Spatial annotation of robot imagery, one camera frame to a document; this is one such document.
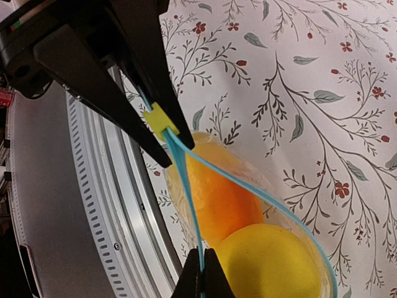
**red flower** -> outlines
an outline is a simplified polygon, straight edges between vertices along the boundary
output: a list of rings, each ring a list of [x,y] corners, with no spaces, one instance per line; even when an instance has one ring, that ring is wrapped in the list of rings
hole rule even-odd
[[[337,3],[337,8],[344,9],[345,11],[347,10],[346,6],[347,6],[347,4],[345,2],[343,2],[343,3],[338,2]]]
[[[193,32],[196,32],[197,34],[200,34],[201,32],[205,31],[205,26],[206,26],[206,23],[198,22],[196,24],[196,27],[193,28]]]
[[[389,59],[390,63],[393,63],[397,59],[393,57],[393,53],[389,52],[389,54],[386,54],[386,58]]]
[[[345,198],[345,196],[348,196],[350,194],[349,191],[349,184],[337,182],[335,183],[335,195],[339,196],[341,199]]]
[[[378,99],[378,97],[383,97],[385,95],[385,93],[382,92],[382,88],[376,86],[372,89],[372,93],[376,99]]]
[[[387,135],[382,135],[382,138],[380,138],[383,142],[388,143],[390,141],[390,138]]]
[[[247,65],[247,61],[245,61],[245,60],[238,60],[238,61],[236,62],[236,64],[237,64],[238,66],[246,66],[246,65]]]
[[[350,46],[351,46],[350,42],[346,42],[346,44],[341,42],[340,45],[342,46],[342,51],[343,52],[346,52],[346,51],[353,52],[353,50],[350,48]]]
[[[238,31],[238,26],[239,26],[239,23],[230,23],[228,30],[232,31],[234,29],[235,31]]]

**orange fruit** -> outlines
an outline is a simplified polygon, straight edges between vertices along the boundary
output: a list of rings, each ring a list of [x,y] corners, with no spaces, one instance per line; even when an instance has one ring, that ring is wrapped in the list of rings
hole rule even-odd
[[[193,152],[201,158],[222,169],[240,165],[241,161],[218,142],[211,141],[209,134],[196,132],[193,137],[196,143]],[[198,225],[211,247],[241,228],[264,222],[259,199],[254,194],[189,155],[186,165]],[[174,165],[169,167],[167,175],[168,180],[179,179]],[[181,202],[172,199],[180,211]]]

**white tablecloth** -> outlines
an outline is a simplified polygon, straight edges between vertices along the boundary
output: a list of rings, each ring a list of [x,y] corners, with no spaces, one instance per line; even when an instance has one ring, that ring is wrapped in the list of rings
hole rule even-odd
[[[161,16],[189,125],[217,134],[266,173],[326,250],[344,298],[397,297],[395,7],[171,0]],[[140,99],[133,104],[142,110]],[[163,172],[146,160],[184,259]]]

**gray surface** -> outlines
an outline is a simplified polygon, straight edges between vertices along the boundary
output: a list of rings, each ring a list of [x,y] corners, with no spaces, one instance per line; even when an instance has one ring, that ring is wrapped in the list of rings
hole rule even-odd
[[[90,233],[74,167],[65,92],[17,96],[11,135],[25,241],[44,298],[114,297]]]

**yellow clip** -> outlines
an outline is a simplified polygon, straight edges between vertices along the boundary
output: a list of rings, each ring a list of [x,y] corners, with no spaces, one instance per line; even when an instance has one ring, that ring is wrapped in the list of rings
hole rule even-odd
[[[159,106],[157,102],[152,105],[152,108],[153,110],[151,112],[145,111],[143,113],[143,117],[150,125],[151,129],[153,129],[156,137],[164,141],[163,131],[165,131],[167,127],[169,127],[175,135],[179,135],[179,130],[172,123],[170,118],[167,116],[167,114],[163,111],[163,109]]]

